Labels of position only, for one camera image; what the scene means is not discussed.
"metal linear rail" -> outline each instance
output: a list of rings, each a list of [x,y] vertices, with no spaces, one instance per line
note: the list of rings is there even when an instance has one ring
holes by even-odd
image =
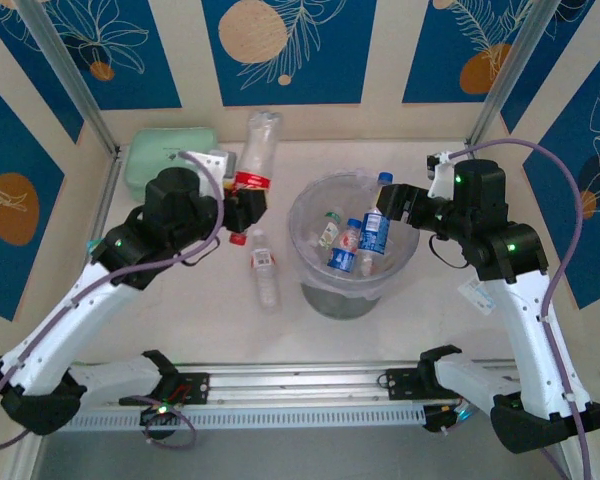
[[[481,361],[506,378],[518,378],[511,360]],[[389,400],[382,375],[390,368],[415,368],[417,362],[313,365],[188,365],[183,373],[210,375],[207,404],[183,407],[196,428],[307,428],[423,425],[427,405],[456,400]],[[135,431],[145,407],[104,406],[78,414],[61,431]],[[185,429],[166,424],[156,430]]]

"clear plastic bottle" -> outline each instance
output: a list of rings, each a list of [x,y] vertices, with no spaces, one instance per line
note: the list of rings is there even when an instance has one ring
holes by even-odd
[[[333,242],[327,266],[347,273],[353,271],[361,226],[362,222],[360,220],[356,218],[349,219],[345,231],[338,235],[336,241]]]
[[[365,213],[360,232],[360,243],[358,244],[358,269],[363,277],[370,276],[384,255],[387,238],[389,236],[388,218],[383,217],[376,207],[380,190],[385,185],[391,185],[393,175],[389,172],[381,172],[378,175],[378,183],[373,195],[373,205]]]
[[[273,175],[273,159],[280,137],[282,115],[271,112],[254,112],[247,122],[247,142],[236,167],[235,190],[257,188],[269,190]],[[232,233],[229,241],[244,245],[246,232]]]
[[[280,305],[278,272],[267,235],[260,229],[253,232],[251,269],[256,281],[260,306],[266,311],[275,310]]]
[[[318,250],[318,256],[326,257],[331,245],[340,235],[344,212],[340,207],[332,207],[316,222],[309,236],[309,245]]]

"gray floor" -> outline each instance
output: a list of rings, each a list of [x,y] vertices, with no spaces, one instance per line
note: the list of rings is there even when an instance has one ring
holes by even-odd
[[[36,480],[558,478],[538,452],[506,451],[484,415],[471,418],[448,437],[419,427],[201,431],[196,448],[186,452],[148,446],[139,432],[59,433],[45,440],[33,476]]]

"plastic bottle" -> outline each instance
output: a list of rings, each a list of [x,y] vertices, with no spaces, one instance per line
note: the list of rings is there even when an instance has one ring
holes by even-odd
[[[340,235],[344,212],[340,207],[330,208],[323,217],[320,218],[309,237],[309,245],[318,249],[318,255],[323,256],[329,253],[331,245]]]
[[[383,217],[376,207],[380,190],[385,185],[391,185],[393,175],[389,172],[381,172],[378,175],[376,191],[373,195],[373,205],[365,213],[360,232],[360,243],[358,245],[358,268],[363,277],[373,273],[374,265],[384,255],[387,238],[389,236],[389,219]]]
[[[254,112],[247,122],[247,142],[236,167],[235,190],[257,188],[269,190],[273,175],[273,158],[278,145],[282,115],[271,112]],[[229,241],[244,245],[246,232],[232,233]]]
[[[280,305],[278,272],[267,236],[260,229],[253,232],[251,269],[256,281],[260,306],[266,311],[276,309]]]
[[[338,235],[331,249],[331,257],[327,266],[351,273],[356,261],[356,251],[358,250],[358,240],[360,239],[360,227],[362,222],[355,218],[350,218],[347,222],[347,228]]]

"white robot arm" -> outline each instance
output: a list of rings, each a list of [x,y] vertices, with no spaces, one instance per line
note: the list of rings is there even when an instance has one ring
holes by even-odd
[[[264,214],[266,199],[263,190],[243,189],[230,192],[222,205],[222,225],[243,232]],[[201,385],[196,384],[205,379],[180,374],[158,351],[128,362],[71,364],[105,322],[156,275],[177,263],[172,260],[180,251],[201,239],[212,241],[218,218],[217,201],[200,194],[200,179],[193,171],[168,168],[150,181],[145,204],[107,233],[62,301],[26,339],[0,357],[1,404],[9,416],[33,433],[46,435],[80,409],[108,402],[140,404],[130,396],[162,400],[197,386],[199,402],[189,403],[203,403],[206,393],[200,393]],[[164,260],[169,265],[141,267]]]
[[[520,383],[497,377],[454,346],[425,352],[420,381],[464,397],[490,415],[500,441],[513,453],[551,445],[575,435],[574,402],[586,431],[600,428],[600,404],[591,401],[576,374],[552,305],[541,304],[549,286],[540,239],[528,225],[510,222],[505,174],[491,160],[453,164],[448,154],[427,159],[432,188],[383,187],[378,209],[392,220],[455,240],[506,319]],[[565,394],[548,326],[573,393]]]

